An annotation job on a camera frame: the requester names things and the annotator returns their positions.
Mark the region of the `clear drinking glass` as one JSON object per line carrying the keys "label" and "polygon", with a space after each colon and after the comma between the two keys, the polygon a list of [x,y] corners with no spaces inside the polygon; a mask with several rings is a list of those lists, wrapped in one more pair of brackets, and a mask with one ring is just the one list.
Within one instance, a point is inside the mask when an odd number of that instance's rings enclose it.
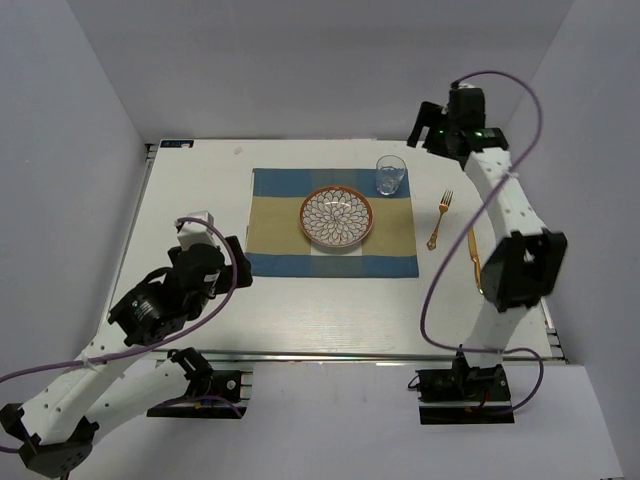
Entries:
{"label": "clear drinking glass", "polygon": [[396,155],[385,155],[376,162],[376,188],[383,196],[396,193],[406,174],[404,160]]}

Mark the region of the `blue beige checked placemat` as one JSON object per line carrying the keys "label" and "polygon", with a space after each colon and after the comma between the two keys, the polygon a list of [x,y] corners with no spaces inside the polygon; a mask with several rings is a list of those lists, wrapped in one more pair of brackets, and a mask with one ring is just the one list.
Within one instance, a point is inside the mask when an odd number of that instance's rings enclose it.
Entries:
{"label": "blue beige checked placemat", "polygon": [[416,278],[409,179],[373,169],[256,168],[245,253],[259,277]]}

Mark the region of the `gold fork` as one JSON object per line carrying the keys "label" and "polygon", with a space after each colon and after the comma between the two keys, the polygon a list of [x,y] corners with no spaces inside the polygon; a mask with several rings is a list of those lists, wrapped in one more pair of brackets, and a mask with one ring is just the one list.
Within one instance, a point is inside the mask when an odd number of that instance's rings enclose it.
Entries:
{"label": "gold fork", "polygon": [[440,226],[441,226],[441,222],[443,220],[444,215],[448,212],[452,199],[453,199],[453,195],[454,192],[452,190],[446,190],[443,193],[443,196],[441,197],[439,206],[438,206],[438,211],[439,211],[439,216],[436,222],[436,225],[430,235],[430,238],[428,240],[428,242],[426,243],[427,248],[430,251],[433,251],[437,248],[437,241],[438,241],[438,235],[439,235],[439,230],[440,230]]}

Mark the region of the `orange floral patterned plate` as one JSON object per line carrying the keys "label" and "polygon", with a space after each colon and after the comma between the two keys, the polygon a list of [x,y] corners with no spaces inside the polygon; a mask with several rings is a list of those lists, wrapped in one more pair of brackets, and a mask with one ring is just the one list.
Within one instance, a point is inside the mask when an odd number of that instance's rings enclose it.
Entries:
{"label": "orange floral patterned plate", "polygon": [[328,186],[312,192],[302,203],[299,223],[316,244],[346,248],[361,242],[373,226],[373,210],[360,192]]}

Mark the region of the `gold knife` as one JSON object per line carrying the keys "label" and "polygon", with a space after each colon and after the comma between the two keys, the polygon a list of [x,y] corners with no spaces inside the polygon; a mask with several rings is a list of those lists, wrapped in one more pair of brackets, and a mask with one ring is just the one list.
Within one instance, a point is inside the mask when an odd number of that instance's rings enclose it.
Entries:
{"label": "gold knife", "polygon": [[477,240],[474,232],[474,228],[471,227],[467,233],[468,250],[471,261],[474,268],[474,281],[478,292],[483,295],[483,289],[481,284],[481,262],[479,257],[479,251],[477,247]]}

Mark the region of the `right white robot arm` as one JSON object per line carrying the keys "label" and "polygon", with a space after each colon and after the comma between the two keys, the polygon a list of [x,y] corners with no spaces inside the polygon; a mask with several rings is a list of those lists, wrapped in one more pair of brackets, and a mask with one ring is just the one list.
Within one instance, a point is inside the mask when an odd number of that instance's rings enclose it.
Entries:
{"label": "right white robot arm", "polygon": [[451,374],[453,390],[472,399],[484,391],[484,369],[500,364],[520,322],[556,283],[566,236],[537,216],[513,171],[506,137],[485,124],[482,89],[452,84],[446,105],[422,103],[408,145],[427,134],[424,148],[455,160],[476,188],[496,246],[480,269],[484,302],[470,336],[455,353],[467,364]]}

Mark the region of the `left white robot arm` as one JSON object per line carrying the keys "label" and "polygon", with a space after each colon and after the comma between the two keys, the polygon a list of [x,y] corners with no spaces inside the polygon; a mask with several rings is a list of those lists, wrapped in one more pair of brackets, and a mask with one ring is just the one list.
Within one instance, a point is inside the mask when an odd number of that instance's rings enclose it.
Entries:
{"label": "left white robot arm", "polygon": [[223,405],[237,417],[237,372],[215,371],[193,347],[172,350],[159,367],[131,381],[120,378],[166,337],[196,320],[216,296],[252,283],[251,264],[235,236],[187,234],[168,252],[170,266],[149,272],[110,310],[105,325],[78,358],[23,404],[1,410],[4,431],[20,441],[15,454],[43,477],[65,479],[100,439],[145,412],[180,405]]}

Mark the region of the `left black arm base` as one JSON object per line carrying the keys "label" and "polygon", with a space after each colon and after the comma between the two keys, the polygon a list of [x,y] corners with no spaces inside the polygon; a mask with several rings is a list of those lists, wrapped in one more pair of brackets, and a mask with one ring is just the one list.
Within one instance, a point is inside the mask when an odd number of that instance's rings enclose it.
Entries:
{"label": "left black arm base", "polygon": [[149,418],[240,420],[247,411],[253,371],[213,365],[208,387],[191,390],[181,403],[167,401],[146,412]]}

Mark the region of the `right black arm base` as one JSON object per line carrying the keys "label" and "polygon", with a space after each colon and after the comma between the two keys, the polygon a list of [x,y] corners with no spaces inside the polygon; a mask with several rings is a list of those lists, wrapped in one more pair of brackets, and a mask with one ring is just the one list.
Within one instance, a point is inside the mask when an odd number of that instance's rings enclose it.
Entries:
{"label": "right black arm base", "polygon": [[511,392],[504,369],[493,379],[456,383],[451,369],[417,370],[409,391],[418,396],[421,425],[514,424]]}

